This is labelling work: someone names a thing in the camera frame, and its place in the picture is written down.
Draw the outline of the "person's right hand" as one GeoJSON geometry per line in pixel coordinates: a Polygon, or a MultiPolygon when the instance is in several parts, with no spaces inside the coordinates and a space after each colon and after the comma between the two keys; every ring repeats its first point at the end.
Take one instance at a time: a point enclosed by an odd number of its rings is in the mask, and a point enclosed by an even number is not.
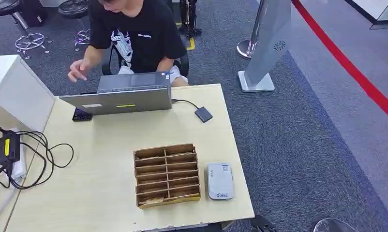
{"type": "Polygon", "coordinates": [[[80,59],[73,62],[68,73],[69,80],[77,82],[78,79],[87,81],[85,73],[90,69],[90,61],[87,59],[80,59]]]}

